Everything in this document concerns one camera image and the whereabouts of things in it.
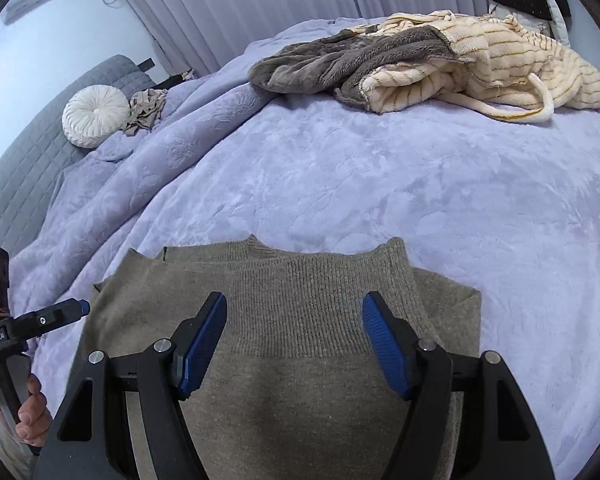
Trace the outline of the person's left hand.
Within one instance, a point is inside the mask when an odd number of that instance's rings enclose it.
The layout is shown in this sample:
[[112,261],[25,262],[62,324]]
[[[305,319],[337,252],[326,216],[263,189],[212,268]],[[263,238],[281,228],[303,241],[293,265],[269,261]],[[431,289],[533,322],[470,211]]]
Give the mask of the person's left hand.
[[[19,422],[15,426],[17,441],[42,448],[45,443],[53,417],[47,408],[47,400],[42,393],[42,386],[35,374],[30,374],[27,380],[29,396],[18,410]],[[6,432],[9,426],[0,407],[0,425]]]

